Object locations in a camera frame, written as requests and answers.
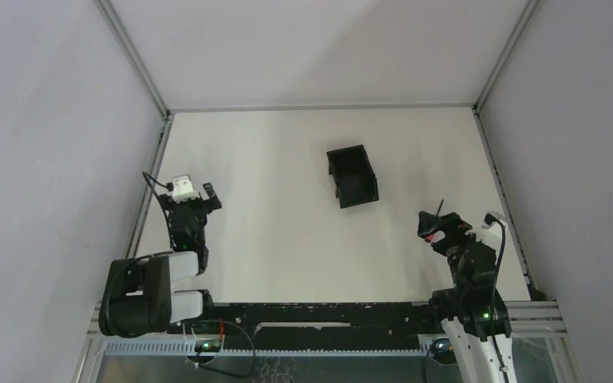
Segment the red handled screwdriver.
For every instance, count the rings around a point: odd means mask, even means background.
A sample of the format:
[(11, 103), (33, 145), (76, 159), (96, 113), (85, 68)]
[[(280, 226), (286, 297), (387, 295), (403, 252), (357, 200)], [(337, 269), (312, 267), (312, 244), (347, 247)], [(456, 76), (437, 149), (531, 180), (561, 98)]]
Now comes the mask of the red handled screwdriver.
[(441, 209), (442, 209), (442, 206), (443, 206), (444, 202), (445, 202), (445, 200), (441, 199), (441, 202), (439, 203), (439, 206), (438, 206), (437, 211), (435, 213), (436, 219), (434, 220), (434, 222), (432, 223), (432, 226), (431, 226), (431, 232), (430, 232), (429, 236), (425, 238), (425, 242), (426, 243), (431, 243), (433, 241), (433, 237), (435, 236), (435, 234), (437, 232), (437, 223), (438, 223), (438, 220), (440, 219), (440, 216), (441, 216), (440, 213), (441, 213)]

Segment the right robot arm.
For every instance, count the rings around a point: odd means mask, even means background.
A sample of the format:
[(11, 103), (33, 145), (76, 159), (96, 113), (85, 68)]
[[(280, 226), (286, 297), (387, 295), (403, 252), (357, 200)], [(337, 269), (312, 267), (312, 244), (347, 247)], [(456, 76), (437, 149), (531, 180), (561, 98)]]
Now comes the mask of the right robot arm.
[(435, 290), (429, 300), (430, 324), (445, 332), (449, 346), (431, 344), (428, 356), (454, 361), (464, 382), (515, 382), (512, 324), (497, 290), (508, 225), (489, 211), (481, 227), (457, 213), (420, 211), (418, 237), (445, 257), (453, 285)]

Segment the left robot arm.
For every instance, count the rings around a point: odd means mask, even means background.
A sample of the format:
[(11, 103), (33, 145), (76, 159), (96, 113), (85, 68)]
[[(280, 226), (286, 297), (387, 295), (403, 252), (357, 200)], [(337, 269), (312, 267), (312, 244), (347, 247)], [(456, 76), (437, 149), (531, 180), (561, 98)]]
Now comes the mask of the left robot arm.
[(164, 332), (184, 320), (200, 333), (216, 326), (218, 313), (206, 304), (206, 290), (177, 291), (173, 285), (207, 270), (205, 227), (222, 203), (212, 184), (203, 185), (203, 198), (186, 176), (173, 179), (171, 189), (157, 197), (165, 214), (169, 250), (110, 265), (98, 315), (105, 336), (137, 338)]

